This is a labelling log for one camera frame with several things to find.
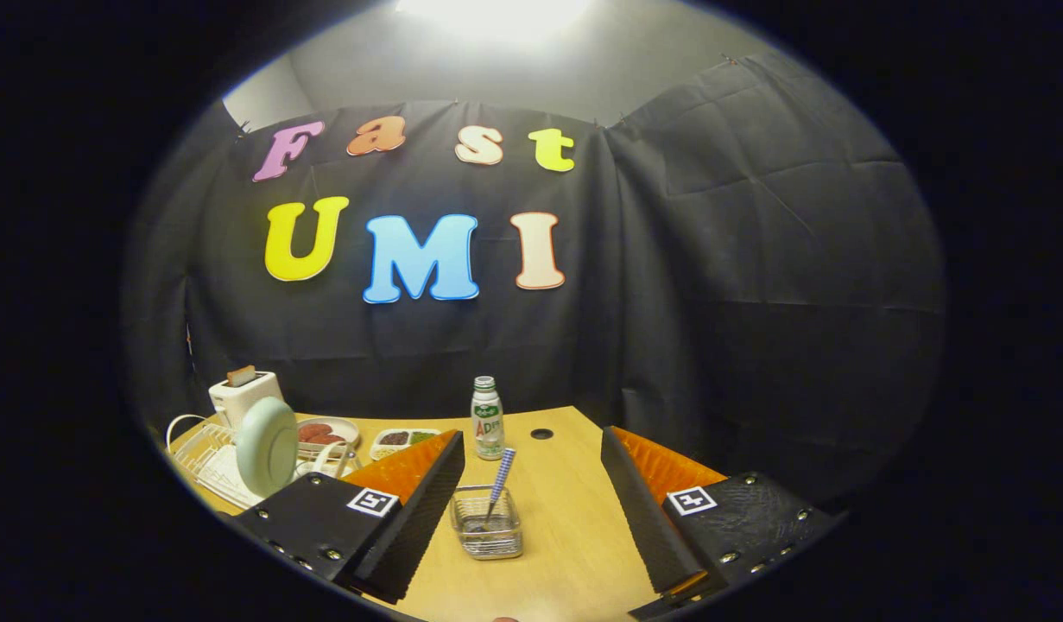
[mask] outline blue letter m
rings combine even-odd
[[[427,241],[420,246],[404,217],[381,216],[366,223],[366,230],[374,235],[374,264],[370,287],[361,292],[361,299],[381,304],[401,298],[400,288],[393,286],[393,268],[414,299],[424,295],[433,269],[438,275],[432,286],[432,298],[475,298],[478,287],[469,273],[469,236],[473,229],[476,218],[449,214],[439,218]]]

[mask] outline ceiling light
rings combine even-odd
[[[590,0],[401,0],[396,11],[491,39],[542,39],[576,20]]]

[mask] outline toaster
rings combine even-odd
[[[232,430],[239,430],[247,409],[259,399],[272,397],[285,402],[273,371],[255,371],[255,379],[240,386],[230,386],[224,380],[209,387],[208,397],[213,399],[220,421]]]

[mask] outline yellow letter u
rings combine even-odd
[[[274,279],[282,281],[303,281],[319,274],[331,262],[335,248],[335,225],[338,213],[347,208],[347,197],[327,197],[318,200],[313,209],[319,215],[317,239],[313,251],[306,256],[293,256],[293,225],[297,217],[305,212],[303,202],[287,202],[267,214],[270,233],[266,237],[266,269]]]

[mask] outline bottle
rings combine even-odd
[[[499,460],[504,453],[504,406],[500,404],[492,376],[473,379],[473,400],[469,418],[473,424],[476,456]]]

